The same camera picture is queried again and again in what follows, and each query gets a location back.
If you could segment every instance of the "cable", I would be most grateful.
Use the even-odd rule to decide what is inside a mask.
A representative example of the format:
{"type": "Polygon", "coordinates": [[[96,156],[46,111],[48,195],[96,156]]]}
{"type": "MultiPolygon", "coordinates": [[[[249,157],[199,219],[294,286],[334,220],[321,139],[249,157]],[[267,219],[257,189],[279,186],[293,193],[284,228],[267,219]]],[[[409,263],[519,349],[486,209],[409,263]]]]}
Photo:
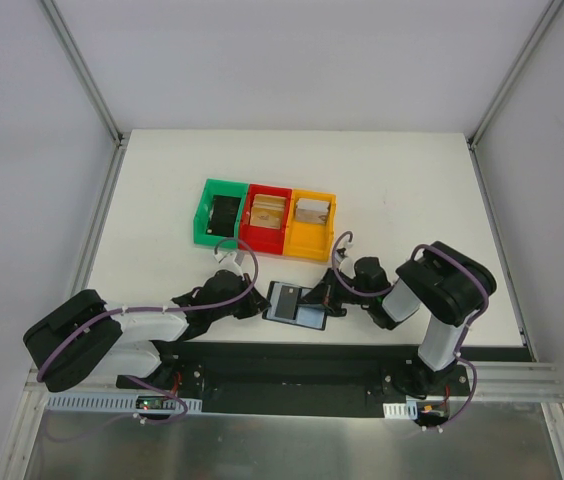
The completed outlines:
{"type": "Polygon", "coordinates": [[[338,239],[333,244],[333,249],[331,250],[331,268],[333,269],[333,273],[335,273],[335,278],[338,279],[338,281],[342,284],[342,286],[345,289],[347,289],[353,295],[357,295],[358,297],[364,297],[364,298],[381,297],[382,295],[386,295],[387,293],[389,293],[393,289],[393,287],[385,288],[384,290],[380,290],[379,292],[367,293],[367,292],[360,292],[359,290],[356,290],[355,288],[351,287],[344,281],[342,275],[340,275],[339,267],[335,265],[335,254],[337,253],[338,245],[340,245],[342,239],[347,235],[349,236],[349,242],[353,241],[353,232],[351,230],[348,230],[338,237],[338,239]]]}
{"type": "MultiPolygon", "coordinates": [[[[207,304],[207,305],[196,305],[196,306],[188,306],[188,307],[171,307],[171,308],[166,308],[166,309],[163,308],[163,307],[129,307],[129,308],[126,308],[126,309],[116,308],[116,309],[113,309],[113,310],[102,312],[102,313],[96,315],[95,317],[91,318],[90,320],[86,321],[81,326],[79,326],[73,333],[71,333],[71,335],[69,335],[53,351],[53,353],[51,353],[51,355],[49,355],[49,357],[42,364],[42,367],[40,367],[40,370],[38,371],[38,375],[36,377],[37,381],[38,382],[42,381],[42,379],[44,378],[44,375],[48,371],[51,364],[68,347],[68,345],[71,344],[71,342],[73,340],[75,340],[81,333],[83,333],[85,330],[87,330],[89,327],[91,327],[95,323],[97,323],[100,320],[107,318],[111,315],[118,315],[118,314],[125,314],[125,313],[140,313],[140,312],[178,313],[178,312],[191,312],[191,311],[199,311],[199,310],[210,310],[210,309],[213,309],[213,308],[225,307],[227,305],[230,305],[232,303],[235,303],[235,302],[242,300],[244,297],[246,297],[251,292],[251,290],[253,290],[255,288],[255,282],[258,279],[258,274],[259,274],[258,259],[255,256],[255,252],[253,251],[253,249],[246,242],[244,242],[243,240],[240,240],[239,238],[234,238],[234,237],[228,237],[228,238],[224,238],[224,239],[220,240],[214,248],[214,253],[217,253],[218,248],[223,243],[228,242],[230,240],[237,241],[240,245],[242,245],[242,247],[245,248],[245,250],[248,251],[248,253],[251,255],[251,258],[253,258],[253,266],[254,266],[253,280],[251,281],[251,283],[249,283],[247,288],[242,293],[240,293],[239,295],[236,295],[233,298],[230,298],[229,300],[225,300],[225,301],[217,302],[217,303],[211,303],[211,304],[207,304]]],[[[136,383],[137,385],[139,385],[142,388],[145,388],[147,390],[152,390],[156,393],[159,393],[160,395],[164,395],[165,397],[168,397],[172,400],[175,400],[182,407],[182,412],[178,413],[177,415],[171,415],[171,416],[169,416],[169,418],[164,419],[164,420],[155,420],[155,419],[150,419],[150,418],[144,417],[142,419],[143,423],[148,423],[150,425],[163,425],[163,424],[173,423],[173,422],[178,421],[179,419],[181,419],[182,417],[184,417],[187,414],[189,409],[188,409],[186,403],[184,403],[184,401],[182,401],[182,399],[180,399],[174,393],[167,392],[166,390],[156,388],[153,385],[150,385],[150,384],[144,382],[143,380],[140,380],[137,377],[134,377],[134,376],[131,376],[131,375],[125,375],[125,376],[126,376],[126,378],[128,378],[129,380],[136,383]]],[[[126,413],[122,414],[122,415],[117,415],[117,416],[110,418],[106,422],[102,423],[101,425],[98,425],[97,427],[95,427],[95,428],[93,428],[93,429],[91,429],[87,432],[83,432],[79,435],[76,435],[76,436],[70,437],[70,438],[57,438],[57,437],[52,436],[48,432],[47,421],[43,418],[42,432],[43,432],[43,435],[46,436],[52,442],[68,443],[68,442],[73,442],[73,441],[76,441],[76,440],[80,440],[80,439],[89,437],[89,436],[99,432],[100,430],[106,428],[107,426],[111,425],[112,423],[117,422],[118,420],[121,420],[123,418],[131,418],[131,417],[135,417],[135,415],[134,414],[126,414],[126,413]]]]}
{"type": "Polygon", "coordinates": [[[462,330],[462,333],[460,334],[460,337],[458,338],[458,341],[455,344],[455,347],[453,348],[453,355],[456,357],[458,363],[463,363],[471,369],[471,372],[473,374],[471,389],[469,390],[469,395],[467,396],[466,401],[462,404],[462,406],[455,413],[455,415],[453,415],[445,422],[446,425],[451,420],[455,420],[458,417],[458,415],[460,415],[462,412],[464,412],[464,410],[466,410],[466,408],[473,400],[473,396],[475,395],[475,390],[478,385],[478,371],[475,368],[475,365],[473,365],[473,363],[460,357],[460,349],[462,348],[462,344],[464,343],[464,340],[466,339],[466,336],[469,333],[469,328],[471,327],[473,322],[475,322],[478,319],[478,317],[482,316],[482,314],[486,312],[486,309],[489,308],[489,293],[486,291],[486,288],[484,288],[484,285],[482,285],[482,283],[480,283],[480,281],[475,277],[475,275],[473,275],[464,265],[462,265],[453,257],[447,255],[442,250],[436,247],[433,247],[431,245],[418,245],[417,247],[415,247],[413,253],[411,254],[411,260],[415,260],[415,257],[420,250],[428,250],[429,252],[433,253],[437,257],[440,257],[442,260],[446,261],[447,263],[455,267],[460,273],[462,273],[465,277],[467,277],[471,281],[471,283],[473,283],[475,288],[477,288],[477,290],[480,292],[480,295],[482,296],[482,308],[480,308],[477,312],[471,315],[469,319],[464,323],[464,329],[462,330]]]}

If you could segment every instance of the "gray wall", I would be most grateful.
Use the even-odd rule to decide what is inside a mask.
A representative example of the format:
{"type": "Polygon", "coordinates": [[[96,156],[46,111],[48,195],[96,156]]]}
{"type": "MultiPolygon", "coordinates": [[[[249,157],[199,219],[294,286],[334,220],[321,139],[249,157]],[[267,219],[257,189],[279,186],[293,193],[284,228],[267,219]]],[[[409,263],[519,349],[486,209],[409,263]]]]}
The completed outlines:
{"type": "Polygon", "coordinates": [[[470,133],[546,2],[58,0],[58,5],[113,116],[127,131],[470,133]]]}
{"type": "Polygon", "coordinates": [[[67,294],[112,143],[32,0],[0,0],[0,449],[22,335],[67,294]]]}
{"type": "Polygon", "coordinates": [[[564,12],[478,159],[532,341],[564,378],[564,12]]]}

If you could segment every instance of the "white table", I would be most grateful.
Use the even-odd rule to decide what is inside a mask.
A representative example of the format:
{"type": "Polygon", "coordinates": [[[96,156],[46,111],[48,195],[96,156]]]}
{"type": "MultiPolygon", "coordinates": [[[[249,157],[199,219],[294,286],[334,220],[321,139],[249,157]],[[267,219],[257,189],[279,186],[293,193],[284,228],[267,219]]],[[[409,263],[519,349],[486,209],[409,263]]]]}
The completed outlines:
{"type": "MultiPolygon", "coordinates": [[[[109,301],[162,305],[217,268],[193,244],[207,178],[334,193],[336,237],[355,233],[351,254],[378,256],[391,280],[414,246],[441,240],[487,266],[498,282],[466,345],[521,346],[482,196],[460,134],[135,130],[131,135],[89,288],[109,301]]],[[[259,255],[259,291],[280,280],[313,286],[326,265],[259,255]]],[[[252,262],[243,264],[250,271],[252,262]]],[[[419,344],[426,309],[394,331],[358,307],[325,331],[225,318],[195,341],[419,344]]]]}

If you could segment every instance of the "black object in green bin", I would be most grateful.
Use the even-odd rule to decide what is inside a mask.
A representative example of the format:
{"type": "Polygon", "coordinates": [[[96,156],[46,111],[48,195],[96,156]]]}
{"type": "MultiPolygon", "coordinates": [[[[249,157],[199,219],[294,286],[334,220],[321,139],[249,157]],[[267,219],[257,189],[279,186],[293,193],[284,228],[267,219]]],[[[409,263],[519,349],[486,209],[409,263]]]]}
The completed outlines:
{"type": "Polygon", "coordinates": [[[206,233],[218,237],[235,236],[235,223],[240,210],[240,197],[213,195],[206,233]]]}

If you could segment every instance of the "metal frame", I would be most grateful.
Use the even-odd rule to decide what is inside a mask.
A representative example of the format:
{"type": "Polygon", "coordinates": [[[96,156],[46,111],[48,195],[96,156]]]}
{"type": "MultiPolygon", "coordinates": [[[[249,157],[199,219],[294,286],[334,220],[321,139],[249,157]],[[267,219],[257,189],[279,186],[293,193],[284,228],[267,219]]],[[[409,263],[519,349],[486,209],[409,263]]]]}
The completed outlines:
{"type": "MultiPolygon", "coordinates": [[[[104,228],[106,215],[111,204],[113,191],[121,169],[128,135],[125,136],[117,126],[86,62],[77,47],[75,39],[62,17],[55,0],[38,0],[47,16],[54,33],[71,63],[77,78],[82,84],[86,95],[92,102],[98,116],[116,145],[115,153],[110,161],[106,180],[102,187],[97,207],[93,215],[91,228],[81,253],[80,263],[71,286],[71,294],[84,288],[88,282],[95,253],[104,228]]],[[[524,67],[537,50],[549,27],[564,6],[564,0],[550,0],[536,22],[532,32],[517,55],[513,65],[506,73],[504,80],[496,91],[487,111],[479,122],[478,127],[468,140],[472,152],[472,161],[476,177],[484,198],[485,209],[493,231],[498,254],[506,270],[507,287],[511,293],[516,317],[521,325],[522,315],[515,288],[511,282],[508,263],[500,239],[496,218],[491,201],[485,187],[478,161],[475,157],[475,147],[484,136],[491,121],[509,97],[513,87],[519,79],[524,67]]],[[[542,363],[507,363],[507,362],[476,362],[480,381],[474,401],[478,402],[527,402],[542,404],[547,421],[549,435],[558,459],[560,471],[564,478],[564,391],[555,367],[542,363]]],[[[46,388],[35,382],[35,369],[31,370],[24,387],[16,412],[15,423],[7,439],[5,454],[0,459],[0,479],[21,480],[24,478],[28,461],[31,456],[37,429],[39,427],[44,406],[49,394],[46,388]]],[[[114,378],[95,378],[89,384],[81,384],[73,391],[84,393],[119,392],[115,388],[114,378]]]]}

